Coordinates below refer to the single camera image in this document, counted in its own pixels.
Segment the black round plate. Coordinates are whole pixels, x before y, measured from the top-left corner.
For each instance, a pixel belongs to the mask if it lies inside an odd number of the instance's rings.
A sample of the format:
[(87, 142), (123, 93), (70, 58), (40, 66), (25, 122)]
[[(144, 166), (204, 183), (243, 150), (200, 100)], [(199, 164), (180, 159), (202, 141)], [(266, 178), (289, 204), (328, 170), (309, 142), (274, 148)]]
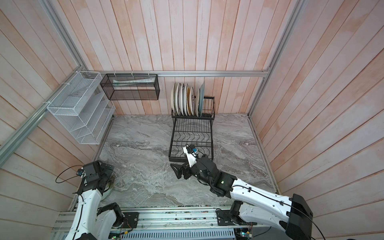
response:
[(195, 116), (199, 116), (199, 102), (200, 102), (200, 90), (196, 90), (195, 96)]

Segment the yellow woven round trivet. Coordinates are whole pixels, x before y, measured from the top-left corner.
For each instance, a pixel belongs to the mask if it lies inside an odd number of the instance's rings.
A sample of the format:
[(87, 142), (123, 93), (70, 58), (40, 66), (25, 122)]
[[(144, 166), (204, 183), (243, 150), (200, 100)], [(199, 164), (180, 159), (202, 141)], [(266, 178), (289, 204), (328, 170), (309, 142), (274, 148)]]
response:
[(187, 87), (187, 113), (188, 113), (188, 116), (191, 116), (190, 91), (191, 91), (191, 87)]

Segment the white mesh wall shelf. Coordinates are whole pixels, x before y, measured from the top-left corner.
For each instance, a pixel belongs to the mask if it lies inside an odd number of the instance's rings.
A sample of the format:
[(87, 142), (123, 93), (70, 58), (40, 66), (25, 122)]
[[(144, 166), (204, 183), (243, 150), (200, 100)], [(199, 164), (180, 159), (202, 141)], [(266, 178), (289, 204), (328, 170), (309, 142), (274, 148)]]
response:
[(99, 72), (77, 72), (49, 103), (48, 111), (79, 143), (99, 145), (115, 112), (104, 92)]

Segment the aluminium front rail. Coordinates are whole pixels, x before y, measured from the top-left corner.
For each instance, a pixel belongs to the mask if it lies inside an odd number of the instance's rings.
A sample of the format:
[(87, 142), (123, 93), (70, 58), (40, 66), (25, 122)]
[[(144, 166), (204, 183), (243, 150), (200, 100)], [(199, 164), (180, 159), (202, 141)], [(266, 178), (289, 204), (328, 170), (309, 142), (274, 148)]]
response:
[[(143, 208), (121, 208), (123, 212), (139, 212), (137, 228), (134, 230), (175, 230), (175, 229), (208, 229), (224, 228), (217, 223), (216, 209), (230, 210), (231, 206), (178, 206), (178, 207), (143, 207)], [(275, 215), (257, 208), (246, 207), (250, 213), (246, 214), (248, 223), (253, 226), (282, 227), (280, 220)], [(52, 232), (68, 233), (76, 212), (61, 212), (57, 218)]]

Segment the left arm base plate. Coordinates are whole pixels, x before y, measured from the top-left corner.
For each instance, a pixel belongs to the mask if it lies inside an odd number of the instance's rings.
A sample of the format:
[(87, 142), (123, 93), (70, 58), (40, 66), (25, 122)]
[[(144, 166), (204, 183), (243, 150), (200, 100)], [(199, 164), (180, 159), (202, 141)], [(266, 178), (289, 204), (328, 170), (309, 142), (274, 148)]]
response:
[(123, 212), (123, 229), (135, 229), (138, 225), (139, 212)]

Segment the white plate cloud outline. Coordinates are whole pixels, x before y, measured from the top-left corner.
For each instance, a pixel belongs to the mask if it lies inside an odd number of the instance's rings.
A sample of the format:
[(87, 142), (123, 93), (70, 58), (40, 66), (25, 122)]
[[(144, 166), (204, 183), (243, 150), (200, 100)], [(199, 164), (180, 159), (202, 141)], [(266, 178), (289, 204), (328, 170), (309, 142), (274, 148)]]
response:
[(187, 86), (183, 84), (183, 89), (182, 89), (182, 103), (183, 103), (183, 115), (187, 116), (188, 115), (188, 110), (187, 110)]

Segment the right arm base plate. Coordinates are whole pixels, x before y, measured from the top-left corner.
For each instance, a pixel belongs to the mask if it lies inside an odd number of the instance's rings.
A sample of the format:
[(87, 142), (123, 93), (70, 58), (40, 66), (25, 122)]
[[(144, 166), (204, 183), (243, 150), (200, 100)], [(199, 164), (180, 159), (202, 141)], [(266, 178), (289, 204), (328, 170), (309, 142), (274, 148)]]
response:
[(239, 221), (230, 210), (216, 209), (217, 223), (219, 226), (238, 226)]

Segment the orange sunburst plate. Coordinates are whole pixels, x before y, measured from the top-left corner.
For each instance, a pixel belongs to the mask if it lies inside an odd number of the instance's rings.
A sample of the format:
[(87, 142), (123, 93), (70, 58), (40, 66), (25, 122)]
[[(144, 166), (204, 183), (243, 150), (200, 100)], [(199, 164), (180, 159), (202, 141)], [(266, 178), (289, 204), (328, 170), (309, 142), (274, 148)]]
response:
[(174, 86), (174, 108), (175, 108), (175, 115), (178, 116), (180, 114), (179, 112), (179, 83), (175, 83)]
[(194, 89), (193, 87), (190, 87), (189, 91), (189, 108), (190, 108), (190, 115), (195, 115), (195, 96), (194, 96)]

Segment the cream floral plate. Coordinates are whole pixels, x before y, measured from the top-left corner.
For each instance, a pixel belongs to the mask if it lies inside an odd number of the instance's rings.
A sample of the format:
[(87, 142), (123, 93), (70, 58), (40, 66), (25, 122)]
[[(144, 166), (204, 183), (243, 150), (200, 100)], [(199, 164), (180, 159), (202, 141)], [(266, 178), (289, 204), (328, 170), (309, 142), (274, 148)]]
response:
[(172, 110), (172, 113), (175, 113), (175, 98), (174, 98), (174, 89), (175, 89), (175, 84), (173, 84), (172, 86), (172, 89), (171, 89), (171, 93), (170, 93), (170, 96), (171, 96), (171, 110)]

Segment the black mesh wall basket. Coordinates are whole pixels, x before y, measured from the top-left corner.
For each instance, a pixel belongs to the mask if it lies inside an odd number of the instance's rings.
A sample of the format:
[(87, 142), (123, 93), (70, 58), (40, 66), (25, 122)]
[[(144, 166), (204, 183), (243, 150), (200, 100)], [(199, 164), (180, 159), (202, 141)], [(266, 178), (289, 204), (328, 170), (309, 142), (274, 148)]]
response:
[(112, 101), (155, 101), (160, 95), (158, 76), (155, 74), (105, 74), (101, 87)]

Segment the grey-green plain plate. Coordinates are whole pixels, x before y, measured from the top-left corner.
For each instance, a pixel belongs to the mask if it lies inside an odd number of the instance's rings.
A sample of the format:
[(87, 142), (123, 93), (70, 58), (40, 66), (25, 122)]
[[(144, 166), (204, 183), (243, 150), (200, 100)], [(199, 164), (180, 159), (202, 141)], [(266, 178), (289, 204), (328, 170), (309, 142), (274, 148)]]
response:
[(198, 101), (198, 116), (202, 116), (203, 105), (204, 105), (204, 95), (205, 95), (205, 82), (202, 83), (199, 89), (199, 101)]

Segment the white plate green patterned rim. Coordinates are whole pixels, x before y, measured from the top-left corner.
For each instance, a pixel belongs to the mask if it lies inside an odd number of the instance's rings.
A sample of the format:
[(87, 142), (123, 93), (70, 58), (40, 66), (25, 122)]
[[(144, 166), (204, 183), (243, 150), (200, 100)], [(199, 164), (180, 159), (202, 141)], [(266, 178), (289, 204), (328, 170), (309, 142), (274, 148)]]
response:
[(179, 116), (182, 116), (183, 113), (183, 84), (179, 83), (178, 88), (178, 108), (179, 108)]

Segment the light green flower plate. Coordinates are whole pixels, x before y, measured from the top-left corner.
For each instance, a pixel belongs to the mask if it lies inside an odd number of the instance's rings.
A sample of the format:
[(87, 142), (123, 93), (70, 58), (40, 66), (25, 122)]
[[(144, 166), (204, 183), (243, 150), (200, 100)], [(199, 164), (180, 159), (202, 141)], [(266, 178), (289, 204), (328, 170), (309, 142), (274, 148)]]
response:
[(105, 200), (112, 192), (115, 186), (116, 176), (112, 174), (111, 178), (107, 182), (106, 189), (103, 192), (103, 196), (101, 198), (101, 201)]

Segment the black wire dish rack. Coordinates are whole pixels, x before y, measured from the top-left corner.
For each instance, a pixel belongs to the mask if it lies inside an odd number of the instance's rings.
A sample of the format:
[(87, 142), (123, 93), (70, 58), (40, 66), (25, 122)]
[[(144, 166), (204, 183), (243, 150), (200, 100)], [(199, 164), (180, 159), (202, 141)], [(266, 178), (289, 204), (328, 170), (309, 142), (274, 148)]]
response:
[(168, 153), (169, 161), (185, 163), (183, 147), (193, 145), (209, 159), (214, 159), (213, 121), (215, 119), (215, 98), (204, 97), (201, 117), (176, 116), (172, 112), (173, 131)]

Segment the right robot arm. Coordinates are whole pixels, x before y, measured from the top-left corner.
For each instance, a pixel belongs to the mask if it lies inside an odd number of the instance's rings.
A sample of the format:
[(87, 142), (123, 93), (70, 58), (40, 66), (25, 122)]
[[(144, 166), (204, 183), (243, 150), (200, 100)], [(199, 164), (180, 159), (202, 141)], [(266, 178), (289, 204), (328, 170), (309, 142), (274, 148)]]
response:
[(171, 164), (171, 168), (178, 179), (196, 177), (218, 197), (232, 199), (229, 218), (237, 225), (263, 224), (285, 232), (292, 240), (312, 238), (313, 212), (300, 195), (282, 196), (252, 186), (220, 171), (207, 156), (183, 165)]

